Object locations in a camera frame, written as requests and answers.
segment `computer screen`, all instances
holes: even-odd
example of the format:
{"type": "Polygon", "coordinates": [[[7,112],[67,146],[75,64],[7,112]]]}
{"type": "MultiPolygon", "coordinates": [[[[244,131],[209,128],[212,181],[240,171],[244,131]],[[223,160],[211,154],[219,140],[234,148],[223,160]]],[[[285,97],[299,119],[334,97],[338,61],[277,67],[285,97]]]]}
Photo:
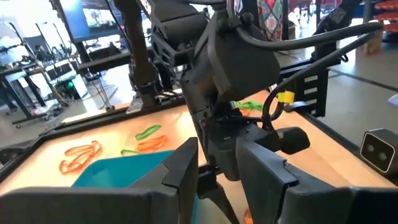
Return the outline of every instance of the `computer screen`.
{"type": "MultiPolygon", "coordinates": [[[[121,33],[106,1],[60,0],[63,16],[74,43],[121,33]]],[[[121,12],[115,7],[113,0],[109,0],[109,3],[123,29],[121,12]]]]}

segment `workstation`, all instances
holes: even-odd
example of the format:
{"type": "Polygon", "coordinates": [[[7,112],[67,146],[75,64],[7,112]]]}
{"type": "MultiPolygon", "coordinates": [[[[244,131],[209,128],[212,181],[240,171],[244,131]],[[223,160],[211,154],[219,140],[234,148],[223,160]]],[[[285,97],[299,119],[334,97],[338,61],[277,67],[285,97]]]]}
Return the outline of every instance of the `workstation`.
{"type": "Polygon", "coordinates": [[[234,10],[235,1],[192,1],[215,10],[209,20],[188,2],[114,1],[140,103],[68,118],[27,146],[1,149],[0,220],[395,223],[396,135],[368,132],[353,154],[314,122],[325,115],[327,68],[382,24],[349,27],[353,7],[342,4],[313,37],[269,42],[251,11],[234,10]],[[154,58],[186,66],[180,91],[159,89],[137,25],[142,10],[158,31],[154,58]],[[336,41],[352,35],[361,37],[337,49],[336,41]],[[273,53],[313,45],[312,58],[285,67],[273,53]]]}

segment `wooden table surface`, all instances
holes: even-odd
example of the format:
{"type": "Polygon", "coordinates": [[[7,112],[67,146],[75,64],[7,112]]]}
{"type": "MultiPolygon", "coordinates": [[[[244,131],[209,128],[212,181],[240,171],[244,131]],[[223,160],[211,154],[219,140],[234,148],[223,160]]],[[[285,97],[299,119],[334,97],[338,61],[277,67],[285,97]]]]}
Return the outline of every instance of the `wooden table surface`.
{"type": "MultiPolygon", "coordinates": [[[[263,102],[267,94],[267,92],[262,91],[249,97],[247,100],[263,102]]],[[[79,116],[79,118],[81,119],[90,115],[92,114],[84,114],[79,116]]],[[[260,115],[260,111],[252,111],[250,114],[250,116],[260,115]]],[[[163,134],[168,136],[166,145],[160,151],[176,149],[189,137],[196,136],[195,128],[193,127],[191,116],[186,106],[179,106],[54,139],[43,144],[0,184],[0,195],[13,189],[28,186],[69,187],[74,183],[78,174],[62,175],[58,169],[59,163],[65,159],[63,153],[67,149],[90,144],[91,141],[97,140],[104,149],[99,159],[119,157],[121,156],[120,151],[122,149],[135,148],[137,145],[135,135],[137,133],[143,132],[143,130],[154,124],[160,124],[162,127],[150,138],[163,134]]],[[[310,148],[292,156],[279,153],[288,159],[289,163],[305,172],[336,187],[350,185],[358,187],[395,187],[394,184],[378,175],[299,114],[283,113],[279,119],[274,121],[274,126],[275,128],[298,126],[308,134],[311,142],[310,148]]],[[[205,162],[203,152],[200,150],[199,163],[204,164],[205,162]]],[[[247,208],[247,203],[245,199],[242,199],[244,198],[244,193],[240,182],[230,182],[223,175],[219,175],[218,180],[223,185],[227,195],[230,196],[229,199],[238,217],[242,218],[243,211],[247,208]]],[[[205,208],[200,208],[200,210],[203,209],[202,212],[207,215],[215,213],[217,209],[209,209],[212,206],[214,205],[209,203],[205,208]]],[[[212,219],[210,222],[207,220],[207,223],[225,222],[222,215],[210,216],[212,219]]]]}

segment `floor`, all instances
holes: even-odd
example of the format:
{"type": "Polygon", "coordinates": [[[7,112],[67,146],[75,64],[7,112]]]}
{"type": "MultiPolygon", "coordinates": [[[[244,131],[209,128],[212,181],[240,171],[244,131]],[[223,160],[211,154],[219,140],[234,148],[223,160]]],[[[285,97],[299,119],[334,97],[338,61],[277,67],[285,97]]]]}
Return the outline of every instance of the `floor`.
{"type": "MultiPolygon", "coordinates": [[[[297,27],[296,36],[308,36],[312,32],[311,26],[302,30],[297,27]]],[[[342,41],[340,45],[350,41],[352,39],[342,41]]],[[[283,66],[309,57],[312,51],[294,50],[276,56],[283,66]]],[[[381,54],[363,56],[350,52],[349,62],[331,67],[326,116],[319,120],[356,145],[361,144],[364,132],[370,129],[387,128],[398,133],[398,108],[387,104],[388,98],[398,93],[397,54],[398,45],[383,44],[381,54]]],[[[103,85],[112,105],[132,99],[134,93],[127,72],[127,66],[122,66],[108,71],[103,77],[103,85]]],[[[0,147],[36,138],[39,133],[67,117],[103,108],[103,100],[95,87],[89,86],[88,89],[92,98],[75,102],[57,118],[27,123],[21,129],[16,129],[11,121],[23,114],[18,112],[7,116],[7,108],[1,107],[0,147]]]]}

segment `monitor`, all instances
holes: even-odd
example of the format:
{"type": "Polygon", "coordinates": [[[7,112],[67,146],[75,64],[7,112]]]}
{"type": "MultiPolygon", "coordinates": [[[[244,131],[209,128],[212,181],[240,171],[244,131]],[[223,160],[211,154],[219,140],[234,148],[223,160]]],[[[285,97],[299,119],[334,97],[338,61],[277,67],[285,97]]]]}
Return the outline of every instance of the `monitor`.
{"type": "MultiPolygon", "coordinates": [[[[106,1],[59,0],[60,13],[73,43],[121,33],[106,1]]],[[[116,8],[113,0],[109,0],[109,4],[123,29],[121,12],[116,8]]]]}

